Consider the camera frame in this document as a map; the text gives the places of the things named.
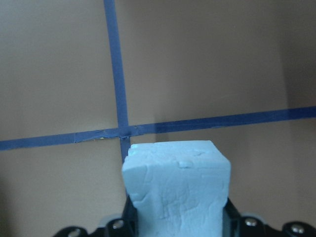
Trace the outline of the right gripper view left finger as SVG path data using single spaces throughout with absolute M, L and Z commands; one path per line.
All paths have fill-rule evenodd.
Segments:
M 79 226 L 69 226 L 59 230 L 54 237 L 137 237 L 138 217 L 130 197 L 127 197 L 122 215 L 97 227 L 92 233 Z

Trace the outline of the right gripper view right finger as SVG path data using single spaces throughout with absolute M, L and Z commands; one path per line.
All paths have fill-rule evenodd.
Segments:
M 229 199 L 223 209 L 223 237 L 316 237 L 316 228 L 300 221 L 274 229 L 254 215 L 241 215 Z

